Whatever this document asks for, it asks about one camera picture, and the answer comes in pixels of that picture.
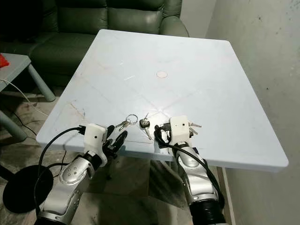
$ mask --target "table top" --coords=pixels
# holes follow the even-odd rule
[[[9,62],[8,66],[0,68],[0,79],[13,81],[30,63],[27,55],[1,53]],[[0,81],[0,91],[2,91],[8,84]]]
[[[45,146],[80,124],[117,125],[132,113],[139,119],[149,113],[151,133],[179,115],[202,125],[191,142],[210,165],[273,172],[288,165],[238,58],[223,40],[100,30],[37,141]],[[121,154],[173,159],[138,124],[126,130]],[[73,132],[51,148],[83,147],[83,136]]]

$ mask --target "red object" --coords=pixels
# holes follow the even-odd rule
[[[9,62],[4,58],[3,55],[0,54],[0,68],[4,66],[8,66]]]

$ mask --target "leather couch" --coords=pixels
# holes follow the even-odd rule
[[[0,41],[0,52],[26,54],[49,85],[65,86],[100,29],[188,37],[182,0],[43,0],[33,43]]]

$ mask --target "floor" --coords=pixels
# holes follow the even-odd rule
[[[50,103],[36,94],[38,91],[26,95],[36,108],[48,114],[62,91],[63,89],[55,88],[57,99]],[[41,148],[35,141],[35,135],[21,125],[13,112],[36,133],[46,116],[35,111],[16,92],[2,92],[0,108],[28,135],[21,143],[0,145],[0,164],[13,173],[26,166],[36,165]],[[0,140],[0,144],[14,141],[1,128]],[[63,151],[47,152],[43,164],[60,162],[63,154]],[[68,152],[65,162],[70,162],[76,155],[75,152]],[[59,168],[54,168],[52,173],[56,174],[58,171]],[[0,178],[1,196],[6,183],[6,180]],[[0,199],[0,225],[32,225],[35,219],[34,211],[14,214],[4,207],[2,198]],[[181,183],[167,163],[118,157],[110,166],[97,171],[87,192],[82,195],[72,224],[191,225],[192,222]]]

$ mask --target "black round base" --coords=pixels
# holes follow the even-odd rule
[[[38,178],[38,165],[21,169],[6,184],[3,192],[5,207],[14,213],[24,213],[35,209],[33,189]],[[37,203],[40,205],[48,196],[53,186],[50,170],[44,172],[36,189]]]

